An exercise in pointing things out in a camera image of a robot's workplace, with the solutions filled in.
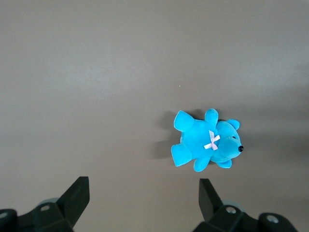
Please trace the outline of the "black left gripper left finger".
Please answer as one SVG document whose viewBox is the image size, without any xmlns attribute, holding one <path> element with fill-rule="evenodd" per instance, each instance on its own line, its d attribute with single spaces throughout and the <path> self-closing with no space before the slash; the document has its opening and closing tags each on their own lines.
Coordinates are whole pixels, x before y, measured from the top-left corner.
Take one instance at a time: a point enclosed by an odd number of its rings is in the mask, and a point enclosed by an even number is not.
<svg viewBox="0 0 309 232">
<path fill-rule="evenodd" d="M 18 232 L 72 232 L 90 200 L 89 178 L 80 176 L 56 200 L 17 218 Z"/>
</svg>

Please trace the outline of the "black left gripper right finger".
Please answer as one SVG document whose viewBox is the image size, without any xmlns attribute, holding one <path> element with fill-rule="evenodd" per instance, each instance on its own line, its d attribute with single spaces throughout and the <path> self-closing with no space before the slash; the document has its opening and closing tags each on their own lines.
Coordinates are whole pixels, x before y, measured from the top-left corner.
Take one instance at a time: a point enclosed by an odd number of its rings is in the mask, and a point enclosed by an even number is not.
<svg viewBox="0 0 309 232">
<path fill-rule="evenodd" d="M 297 232 L 285 217 L 262 213 L 254 219 L 238 207 L 224 204 L 209 179 L 199 180 L 198 203 L 204 221 L 195 232 Z"/>
</svg>

